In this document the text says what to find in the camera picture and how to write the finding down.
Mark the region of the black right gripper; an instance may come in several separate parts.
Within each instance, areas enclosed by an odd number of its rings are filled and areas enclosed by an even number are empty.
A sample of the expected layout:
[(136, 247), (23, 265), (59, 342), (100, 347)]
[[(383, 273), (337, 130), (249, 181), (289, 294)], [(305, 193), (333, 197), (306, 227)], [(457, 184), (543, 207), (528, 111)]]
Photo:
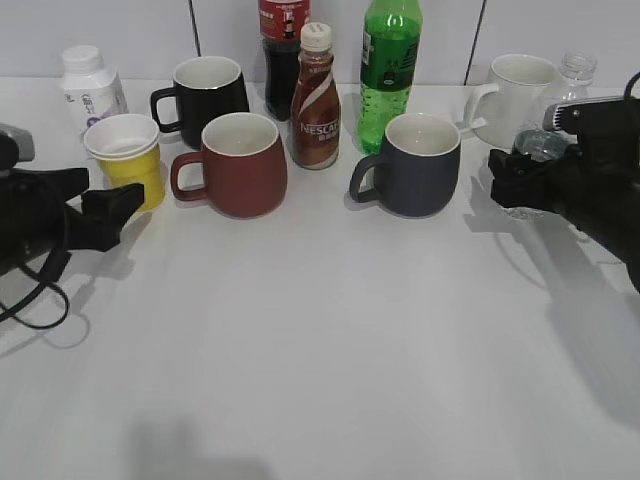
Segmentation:
[(561, 215), (608, 250), (639, 287), (639, 136), (582, 136), (561, 160), (491, 149), (491, 198)]

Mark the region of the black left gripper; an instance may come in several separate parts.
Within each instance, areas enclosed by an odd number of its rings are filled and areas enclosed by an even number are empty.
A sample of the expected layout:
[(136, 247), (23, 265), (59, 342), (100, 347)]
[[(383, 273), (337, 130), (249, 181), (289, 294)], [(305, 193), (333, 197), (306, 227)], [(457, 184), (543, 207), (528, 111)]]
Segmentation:
[[(3, 176), (1, 273), (65, 244), (68, 250), (99, 252), (117, 246), (123, 227), (145, 202), (144, 186), (88, 189), (89, 170), (82, 167), (13, 169)], [(79, 195), (80, 210), (66, 206), (66, 201)]]

